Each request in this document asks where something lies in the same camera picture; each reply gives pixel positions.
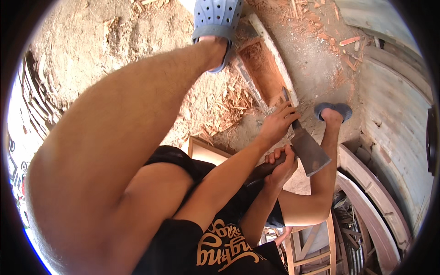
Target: axe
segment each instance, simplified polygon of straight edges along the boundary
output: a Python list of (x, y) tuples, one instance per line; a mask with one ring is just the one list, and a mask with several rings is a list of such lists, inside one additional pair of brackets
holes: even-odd
[[(286, 88), (282, 88), (284, 98), (289, 100)], [(301, 159), (301, 163), (304, 166), (304, 171), (307, 177), (310, 177), (324, 168), (331, 162), (329, 156), (319, 146), (312, 136), (301, 127), (298, 120), (292, 122), (292, 128), (295, 132), (295, 136), (290, 140), (292, 150), (295, 152), (295, 157)], [(281, 153), (278, 159), (275, 159), (274, 164), (263, 163), (253, 169), (249, 177), (245, 181), (245, 185), (249, 185), (255, 180), (263, 179), (267, 175), (272, 174), (275, 167), (286, 160), (286, 154)]]

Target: blue sandal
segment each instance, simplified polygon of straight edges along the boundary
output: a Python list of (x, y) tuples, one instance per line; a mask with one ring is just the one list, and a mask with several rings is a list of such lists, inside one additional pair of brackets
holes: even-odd
[(210, 73), (220, 72), (229, 62), (243, 4), (243, 0), (196, 0), (195, 2), (194, 32), (191, 36), (193, 43), (197, 43), (201, 36), (207, 35), (228, 39), (223, 63), (208, 71)]
[(324, 121), (323, 117), (321, 117), (321, 112), (325, 108), (330, 108), (330, 109), (333, 109), (333, 110), (337, 111), (338, 113), (340, 113), (342, 115), (342, 117), (344, 118), (342, 123), (344, 123), (348, 119), (350, 119), (352, 117), (352, 114), (353, 114), (352, 109), (347, 104), (338, 103), (338, 104), (334, 105), (334, 104), (331, 104), (331, 103), (323, 102), (323, 103), (318, 104), (315, 107), (315, 117), (317, 119), (319, 119), (320, 121)]

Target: dirt ground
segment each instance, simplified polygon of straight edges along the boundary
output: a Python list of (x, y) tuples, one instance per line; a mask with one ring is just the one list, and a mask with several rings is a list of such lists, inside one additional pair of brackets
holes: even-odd
[[(303, 128), (320, 143), (325, 124), (314, 118), (314, 105), (348, 103), (354, 110), (353, 118), (343, 124), (340, 142), (357, 143), (359, 71), (353, 72), (341, 62), (341, 53), (332, 51), (328, 40), (304, 29), (297, 19), (280, 16), (282, 9), (291, 5), (290, 1), (248, 0), (248, 3), (270, 33), (292, 78)], [(317, 8), (317, 2), (302, 3), (320, 17), (321, 28), (336, 43), (363, 35), (357, 28), (345, 25), (340, 15), (337, 19), (333, 1), (321, 0)], [(54, 94), (59, 108), (68, 108), (87, 87), (130, 62), (191, 44), (192, 15), (177, 0), (161, 7), (157, 2), (150, 4), (140, 15), (135, 15), (132, 7), (130, 0), (60, 0), (42, 22), (29, 49), (38, 61), (39, 74), (45, 76), (44, 85)], [(104, 37), (104, 22), (108, 25), (115, 17), (115, 28)], [(344, 49), (354, 52), (353, 47), (351, 44)], [(238, 114), (240, 122), (223, 132), (221, 127), (206, 126), (215, 113), (215, 102), (242, 89), (246, 85), (231, 67), (216, 75), (203, 74), (186, 96), (180, 115), (162, 144), (180, 147), (189, 136), (200, 135), (209, 128), (208, 134), (212, 136), (209, 139), (216, 147), (230, 153), (243, 149), (258, 134), (267, 110), (243, 111)], [(214, 118), (208, 124), (219, 122)], [(288, 143), (292, 133), (289, 130), (276, 147)], [(309, 194), (309, 180), (301, 169), (300, 165), (285, 189)]]

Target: person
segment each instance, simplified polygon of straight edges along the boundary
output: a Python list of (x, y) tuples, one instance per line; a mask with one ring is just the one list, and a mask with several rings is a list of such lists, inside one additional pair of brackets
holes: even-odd
[[(271, 175), (243, 186), (263, 154), (300, 118), (289, 102), (266, 117), (251, 144), (217, 167), (159, 146), (197, 78), (221, 71), (228, 62), (241, 4), (197, 0), (194, 45), (104, 77), (46, 138), (29, 166), (26, 188), (31, 228), (55, 270), (286, 274), (276, 243), (257, 245), (263, 226), (327, 219), (339, 129), (351, 116), (344, 104), (315, 108), (326, 123), (321, 147), (332, 161), (310, 178), (309, 196), (282, 190), (297, 168), (289, 146), (265, 156), (265, 162), (274, 163), (286, 153)], [(213, 14), (204, 12), (209, 8)], [(215, 18), (220, 23), (212, 23)]]

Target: axe blade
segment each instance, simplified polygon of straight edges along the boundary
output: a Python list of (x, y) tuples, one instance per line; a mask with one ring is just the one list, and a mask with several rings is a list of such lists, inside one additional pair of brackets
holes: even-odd
[(290, 140), (293, 151), (301, 159), (307, 177), (310, 177), (331, 162), (331, 158), (305, 129), (295, 129)]

